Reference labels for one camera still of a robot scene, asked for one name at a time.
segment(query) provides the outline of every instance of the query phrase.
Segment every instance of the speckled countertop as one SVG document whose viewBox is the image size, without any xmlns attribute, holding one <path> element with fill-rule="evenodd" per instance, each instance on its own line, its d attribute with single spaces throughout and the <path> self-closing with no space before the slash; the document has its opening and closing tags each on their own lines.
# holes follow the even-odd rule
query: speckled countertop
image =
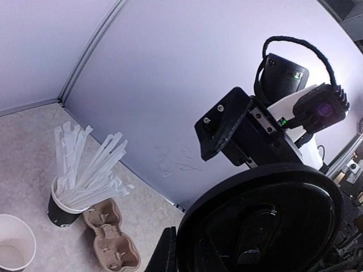
<svg viewBox="0 0 363 272">
<path fill-rule="evenodd" d="M 50 183 L 57 174 L 54 128 L 66 121 L 76 124 L 58 104 L 0 118 L 0 214 L 23 219 L 37 240 L 35 259 L 25 271 L 103 271 L 93 253 L 94 234 L 83 218 L 61 229 L 46 214 Z M 98 147 L 89 137 L 81 164 Z M 121 163 L 113 172 L 135 186 L 130 195 L 115 200 L 123 216 L 121 230 L 135 242 L 141 255 L 139 271 L 144 271 L 163 229 L 178 226 L 183 213 Z"/>
</svg>

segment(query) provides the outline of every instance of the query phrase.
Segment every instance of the black cable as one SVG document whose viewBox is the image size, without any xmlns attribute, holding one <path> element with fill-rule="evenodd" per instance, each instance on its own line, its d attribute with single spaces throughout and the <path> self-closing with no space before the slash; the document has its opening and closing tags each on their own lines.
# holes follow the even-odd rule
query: black cable
<svg viewBox="0 0 363 272">
<path fill-rule="evenodd" d="M 322 52 L 319 51 L 318 48 L 316 48 L 315 46 L 313 46 L 312 44 L 310 44 L 309 42 L 307 42 L 305 40 L 300 40 L 300 39 L 297 39 L 297 38 L 294 38 L 294 37 L 272 36 L 272 37 L 268 38 L 266 40 L 266 42 L 264 43 L 264 45 L 263 45 L 263 50 L 262 50 L 262 57 L 263 58 L 266 57 L 266 50 L 267 50 L 267 47 L 268 47 L 269 43 L 271 43 L 273 41 L 288 41 L 288 42 L 295 43 L 295 44 L 300 44 L 302 46 L 305 46 L 306 48 L 309 48 L 324 63 L 324 65 L 325 65 L 325 67 L 326 67 L 326 69 L 327 69 L 327 71 L 329 73 L 330 84 L 334 88 L 336 87 L 336 80 L 335 80 L 333 68 L 331 67 L 330 63 L 328 62 L 328 59 L 324 56 L 324 54 Z"/>
<path fill-rule="evenodd" d="M 318 146 L 318 149 L 319 148 L 323 148 L 323 156 L 322 156 L 322 159 L 324 160 L 324 158 L 325 158 L 325 147 L 321 144 L 320 146 Z"/>
</svg>

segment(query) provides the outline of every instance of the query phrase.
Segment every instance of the black paper cup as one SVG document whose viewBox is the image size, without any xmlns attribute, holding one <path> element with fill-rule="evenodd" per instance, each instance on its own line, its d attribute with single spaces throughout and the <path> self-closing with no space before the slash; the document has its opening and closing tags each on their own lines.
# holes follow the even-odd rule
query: black paper cup
<svg viewBox="0 0 363 272">
<path fill-rule="evenodd" d="M 65 206 L 56 196 L 57 178 L 52 182 L 52 193 L 48 203 L 48 217 L 50 221 L 60 228 L 69 227 L 87 209 L 75 210 Z"/>
<path fill-rule="evenodd" d="M 0 214 L 0 272 L 20 272 L 34 259 L 36 240 L 24 221 Z"/>
</svg>

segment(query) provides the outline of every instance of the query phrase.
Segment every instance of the black round lid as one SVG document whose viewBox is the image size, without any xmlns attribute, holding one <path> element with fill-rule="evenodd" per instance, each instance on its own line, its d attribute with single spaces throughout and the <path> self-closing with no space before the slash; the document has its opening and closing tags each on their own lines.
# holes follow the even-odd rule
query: black round lid
<svg viewBox="0 0 363 272">
<path fill-rule="evenodd" d="M 179 271 L 306 271 L 331 247 L 343 201 L 303 164 L 239 173 L 188 210 L 178 230 Z"/>
</svg>

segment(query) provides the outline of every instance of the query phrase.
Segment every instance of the white backdrop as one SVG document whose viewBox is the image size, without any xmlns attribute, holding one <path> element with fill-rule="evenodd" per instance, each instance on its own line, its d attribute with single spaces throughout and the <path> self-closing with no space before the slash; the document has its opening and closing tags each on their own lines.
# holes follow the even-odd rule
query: white backdrop
<svg viewBox="0 0 363 272">
<path fill-rule="evenodd" d="M 233 87 L 253 93 L 263 42 L 295 36 L 318 47 L 337 81 L 357 101 L 363 56 L 316 0 L 132 0 L 91 57 L 66 107 L 100 141 L 121 131 L 123 162 L 168 199 L 188 208 L 241 171 L 219 154 L 200 158 L 195 122 Z M 299 45 L 274 52 L 310 70 L 307 85 L 328 82 L 320 60 Z M 356 132 L 357 116 L 326 129 L 318 142 L 331 160 Z"/>
<path fill-rule="evenodd" d="M 0 1 L 0 111 L 56 98 L 114 2 Z"/>
</svg>

